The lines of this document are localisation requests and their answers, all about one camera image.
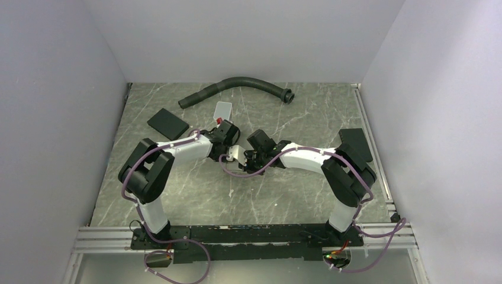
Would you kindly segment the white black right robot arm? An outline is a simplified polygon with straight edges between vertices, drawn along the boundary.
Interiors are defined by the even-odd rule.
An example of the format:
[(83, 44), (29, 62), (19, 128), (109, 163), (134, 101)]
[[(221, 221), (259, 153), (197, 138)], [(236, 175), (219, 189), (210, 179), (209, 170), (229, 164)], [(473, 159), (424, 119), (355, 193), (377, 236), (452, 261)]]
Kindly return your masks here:
[(244, 151), (246, 161), (240, 168), (248, 174), (278, 167), (307, 170), (325, 177), (335, 196), (326, 237), (334, 246), (343, 244), (349, 238), (349, 227), (363, 198), (371, 195), (371, 187), (377, 180), (376, 173), (357, 149), (346, 142), (329, 149), (302, 146), (289, 140), (275, 142), (263, 130), (255, 131), (247, 141), (252, 149)]

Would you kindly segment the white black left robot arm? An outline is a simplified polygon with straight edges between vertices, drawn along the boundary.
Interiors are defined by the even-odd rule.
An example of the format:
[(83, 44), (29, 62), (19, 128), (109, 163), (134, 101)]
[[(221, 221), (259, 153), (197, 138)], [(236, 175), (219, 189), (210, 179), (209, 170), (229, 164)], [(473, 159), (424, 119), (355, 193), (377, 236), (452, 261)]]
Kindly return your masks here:
[(148, 231), (147, 241), (157, 249), (170, 240), (170, 221), (163, 209), (161, 194), (170, 172), (191, 161), (209, 158), (218, 161), (236, 145), (240, 130), (222, 120), (211, 130), (193, 130), (187, 138), (156, 143), (143, 139), (130, 154), (118, 174), (121, 196), (134, 204), (141, 226)]

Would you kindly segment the white cardboard box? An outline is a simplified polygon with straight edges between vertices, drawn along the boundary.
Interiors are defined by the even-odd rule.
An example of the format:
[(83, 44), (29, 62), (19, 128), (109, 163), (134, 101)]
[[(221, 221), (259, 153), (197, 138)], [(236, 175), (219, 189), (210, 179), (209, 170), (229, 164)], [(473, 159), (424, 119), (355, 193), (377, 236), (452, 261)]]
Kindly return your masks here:
[(226, 169), (233, 173), (247, 173), (247, 158), (245, 156), (227, 158)]

